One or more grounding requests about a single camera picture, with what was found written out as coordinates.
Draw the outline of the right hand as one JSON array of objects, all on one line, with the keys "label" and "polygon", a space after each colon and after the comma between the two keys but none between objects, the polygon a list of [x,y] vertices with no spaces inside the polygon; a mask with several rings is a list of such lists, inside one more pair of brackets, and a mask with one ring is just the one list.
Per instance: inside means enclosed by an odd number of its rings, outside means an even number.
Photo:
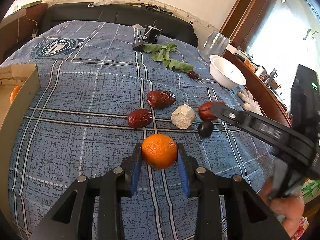
[{"label": "right hand", "polygon": [[304,212],[304,200],[302,192],[299,191],[287,198],[269,199],[272,192],[272,177],[268,178],[259,192],[260,198],[276,215],[284,216],[281,223],[287,234],[292,237],[299,228],[300,219]]}]

